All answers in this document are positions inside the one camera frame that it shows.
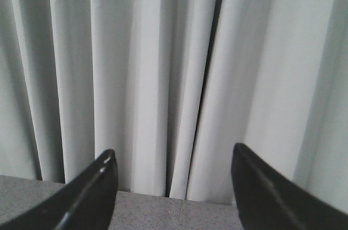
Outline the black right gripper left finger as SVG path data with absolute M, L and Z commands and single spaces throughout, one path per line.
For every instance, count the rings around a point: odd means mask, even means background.
M 105 150 L 73 181 L 1 229 L 108 229 L 117 192 L 115 152 Z

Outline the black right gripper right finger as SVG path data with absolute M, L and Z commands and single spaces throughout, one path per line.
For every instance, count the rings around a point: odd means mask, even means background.
M 233 191 L 244 229 L 344 229 L 344 213 L 285 178 L 243 143 L 233 147 Z

